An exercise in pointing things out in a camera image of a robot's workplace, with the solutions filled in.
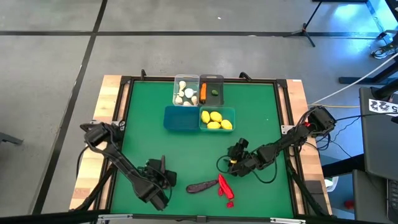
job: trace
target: tripod stand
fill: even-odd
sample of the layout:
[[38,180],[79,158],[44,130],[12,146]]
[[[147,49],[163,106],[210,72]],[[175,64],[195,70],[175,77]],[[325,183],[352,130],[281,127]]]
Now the tripod stand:
[[317,5],[317,7],[315,8],[314,12],[312,13],[310,19],[308,20],[308,22],[306,22],[306,23],[303,24],[303,27],[302,27],[301,30],[292,32],[292,33],[290,33],[289,35],[286,35],[286,36],[284,36],[284,37],[296,36],[297,34],[298,34],[298,35],[301,35],[301,36],[305,36],[305,37],[310,41],[312,47],[315,47],[315,44],[313,43],[313,41],[312,41],[310,35],[309,35],[308,32],[307,32],[307,27],[308,27],[308,25],[310,24],[310,22],[311,22],[313,16],[315,15],[315,13],[318,11],[319,6],[321,6],[321,3],[322,3],[322,1],[320,1],[320,2],[318,3],[318,5]]

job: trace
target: green vegetable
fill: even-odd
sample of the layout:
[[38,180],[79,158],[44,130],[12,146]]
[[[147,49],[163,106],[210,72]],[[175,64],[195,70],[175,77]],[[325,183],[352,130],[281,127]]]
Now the green vegetable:
[[211,94],[212,94],[213,96],[218,96],[218,91],[217,91],[217,90],[212,90],[212,91],[211,91]]

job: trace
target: gray concrete floor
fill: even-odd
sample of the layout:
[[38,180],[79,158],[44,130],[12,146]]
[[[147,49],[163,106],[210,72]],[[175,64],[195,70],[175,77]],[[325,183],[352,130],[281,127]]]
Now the gray concrete floor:
[[[101,0],[0,0],[2,30],[92,30]],[[381,22],[383,1],[372,0]],[[198,30],[288,32],[299,29],[316,7],[310,0],[113,0],[100,30]],[[308,27],[311,32],[378,32],[365,4],[324,3]],[[0,216],[23,215],[35,194],[59,128],[89,37],[0,36],[0,130],[25,139],[22,146],[0,145]],[[216,73],[236,77],[302,79],[309,103],[343,87],[340,76],[361,77],[382,63],[370,52],[374,40],[301,37],[97,37],[88,63],[45,213],[68,209],[75,185],[78,153],[84,147],[78,125],[94,112],[103,75]],[[324,104],[358,105],[358,86]],[[359,114],[333,109],[336,117]],[[342,128],[349,123],[339,123]],[[363,151],[360,122],[337,142],[352,156]],[[347,157],[331,146],[323,156]],[[341,200],[333,200],[339,208]]]

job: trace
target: white cable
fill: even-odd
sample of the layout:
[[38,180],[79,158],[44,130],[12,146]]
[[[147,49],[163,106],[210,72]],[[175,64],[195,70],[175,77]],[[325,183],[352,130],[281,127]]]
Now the white cable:
[[341,92],[341,91],[343,91],[343,90],[345,90],[345,89],[347,89],[347,88],[349,88],[349,87],[351,87],[351,86],[353,86],[353,85],[359,83],[360,81],[364,80],[366,77],[372,75],[375,71],[379,70],[381,67],[383,67],[385,64],[387,64],[389,61],[391,61],[391,60],[392,60],[394,57],[396,57],[396,56],[398,56],[398,53],[396,53],[395,55],[393,55],[391,58],[389,58],[388,60],[386,60],[384,63],[382,63],[381,65],[379,65],[377,68],[375,68],[374,70],[372,70],[371,72],[369,72],[368,74],[366,74],[364,77],[360,78],[359,80],[356,80],[355,82],[349,84],[348,86],[342,88],[341,90],[338,90],[338,91],[336,91],[336,92],[334,92],[334,93],[332,93],[332,94],[330,94],[330,95],[328,95],[328,96],[325,96],[325,97],[323,97],[322,99],[317,100],[317,101],[315,101],[315,102],[313,102],[313,103],[311,103],[311,104],[319,103],[319,102],[321,102],[322,100],[325,100],[325,99],[327,99],[327,98],[329,98],[329,97],[331,97],[331,96],[334,96],[335,94],[337,94],[337,93],[339,93],[339,92]]

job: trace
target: purple eggplant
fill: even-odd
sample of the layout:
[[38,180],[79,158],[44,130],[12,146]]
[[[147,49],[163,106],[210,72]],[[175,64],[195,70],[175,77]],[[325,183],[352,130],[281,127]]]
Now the purple eggplant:
[[209,189],[210,187],[216,185],[217,183],[218,183],[218,180],[211,180],[211,181],[202,182],[199,184],[191,184],[191,185],[188,185],[187,192],[190,194],[199,193],[201,191]]

